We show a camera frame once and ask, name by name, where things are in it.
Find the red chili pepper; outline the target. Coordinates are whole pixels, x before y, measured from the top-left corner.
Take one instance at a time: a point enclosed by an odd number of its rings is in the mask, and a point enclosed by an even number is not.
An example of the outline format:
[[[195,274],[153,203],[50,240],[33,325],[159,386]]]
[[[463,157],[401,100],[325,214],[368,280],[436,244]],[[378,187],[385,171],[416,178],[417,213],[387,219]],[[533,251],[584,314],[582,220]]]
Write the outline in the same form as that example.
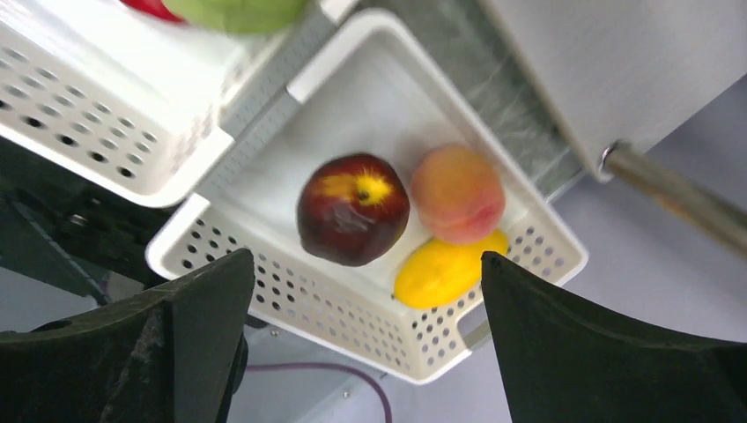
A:
[[[120,0],[120,3],[130,9],[142,12],[145,15],[174,24],[184,24],[185,20],[174,15],[161,0]]]

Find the yellow mango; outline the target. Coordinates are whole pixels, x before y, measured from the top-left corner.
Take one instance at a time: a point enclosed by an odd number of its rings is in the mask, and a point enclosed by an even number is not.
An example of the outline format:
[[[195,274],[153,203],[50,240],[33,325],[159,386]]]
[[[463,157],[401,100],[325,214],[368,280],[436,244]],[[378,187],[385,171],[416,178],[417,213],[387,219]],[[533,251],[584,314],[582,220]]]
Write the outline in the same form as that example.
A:
[[[395,278],[393,297],[417,309],[456,301],[481,280],[481,257],[485,251],[505,255],[506,234],[495,230],[484,239],[468,244],[433,238],[404,262]]]

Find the peach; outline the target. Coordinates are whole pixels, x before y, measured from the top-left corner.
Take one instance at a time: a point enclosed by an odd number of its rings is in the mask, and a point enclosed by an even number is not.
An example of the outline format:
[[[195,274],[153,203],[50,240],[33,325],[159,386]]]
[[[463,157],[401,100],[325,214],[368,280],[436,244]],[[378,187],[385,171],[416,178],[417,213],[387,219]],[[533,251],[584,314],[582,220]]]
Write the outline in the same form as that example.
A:
[[[422,225],[436,238],[454,244],[488,236],[507,204],[493,164],[460,144],[427,153],[411,177],[410,192]]]

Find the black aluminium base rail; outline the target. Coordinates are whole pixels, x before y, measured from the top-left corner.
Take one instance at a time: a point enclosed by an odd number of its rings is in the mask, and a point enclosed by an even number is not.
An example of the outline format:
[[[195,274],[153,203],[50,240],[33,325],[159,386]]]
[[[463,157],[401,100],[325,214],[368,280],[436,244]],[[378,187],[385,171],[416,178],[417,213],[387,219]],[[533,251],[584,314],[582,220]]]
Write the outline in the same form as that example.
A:
[[[145,247],[168,209],[133,204],[49,160],[1,141],[1,265],[68,293],[111,302],[119,275],[164,283]]]

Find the left white plastic basket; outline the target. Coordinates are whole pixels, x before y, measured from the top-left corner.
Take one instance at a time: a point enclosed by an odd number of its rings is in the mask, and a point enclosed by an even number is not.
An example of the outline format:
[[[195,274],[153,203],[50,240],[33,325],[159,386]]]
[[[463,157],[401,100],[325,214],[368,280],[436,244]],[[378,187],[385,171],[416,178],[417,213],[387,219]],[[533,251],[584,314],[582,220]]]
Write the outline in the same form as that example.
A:
[[[1,135],[135,204],[180,202],[353,11],[236,37],[117,1],[1,4]]]

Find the green cabbage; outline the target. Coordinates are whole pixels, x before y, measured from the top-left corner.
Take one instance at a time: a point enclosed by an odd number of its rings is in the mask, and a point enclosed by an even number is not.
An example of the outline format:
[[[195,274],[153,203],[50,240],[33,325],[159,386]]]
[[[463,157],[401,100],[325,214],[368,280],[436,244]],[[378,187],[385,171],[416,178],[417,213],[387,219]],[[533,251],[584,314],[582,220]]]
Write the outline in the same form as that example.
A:
[[[229,34],[273,33],[297,22],[307,0],[164,0],[174,15],[201,28]]]

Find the dark red apple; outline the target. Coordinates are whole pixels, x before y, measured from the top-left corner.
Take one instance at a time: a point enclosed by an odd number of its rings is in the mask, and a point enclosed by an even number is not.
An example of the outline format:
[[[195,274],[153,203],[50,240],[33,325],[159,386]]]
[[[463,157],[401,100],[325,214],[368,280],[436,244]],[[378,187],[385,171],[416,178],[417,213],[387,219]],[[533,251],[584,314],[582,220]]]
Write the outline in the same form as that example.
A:
[[[317,168],[296,206],[301,247],[347,267],[361,267],[388,252],[409,217],[410,199],[395,169],[365,152]]]

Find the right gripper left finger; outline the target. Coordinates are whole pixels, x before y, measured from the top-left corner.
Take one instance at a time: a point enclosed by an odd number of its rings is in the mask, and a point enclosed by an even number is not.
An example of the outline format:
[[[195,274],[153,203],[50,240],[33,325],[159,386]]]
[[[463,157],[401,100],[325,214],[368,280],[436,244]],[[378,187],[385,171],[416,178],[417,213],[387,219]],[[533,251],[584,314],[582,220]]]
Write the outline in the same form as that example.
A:
[[[255,287],[238,249],[105,307],[1,335],[4,422],[224,422]]]

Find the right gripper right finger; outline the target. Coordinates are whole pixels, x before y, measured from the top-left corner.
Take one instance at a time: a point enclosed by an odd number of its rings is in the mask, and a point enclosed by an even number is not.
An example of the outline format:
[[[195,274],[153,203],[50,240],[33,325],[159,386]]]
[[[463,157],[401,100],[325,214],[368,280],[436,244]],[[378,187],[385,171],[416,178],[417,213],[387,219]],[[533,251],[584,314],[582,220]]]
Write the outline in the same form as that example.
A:
[[[745,421],[745,343],[620,314],[495,252],[481,286],[513,421]]]

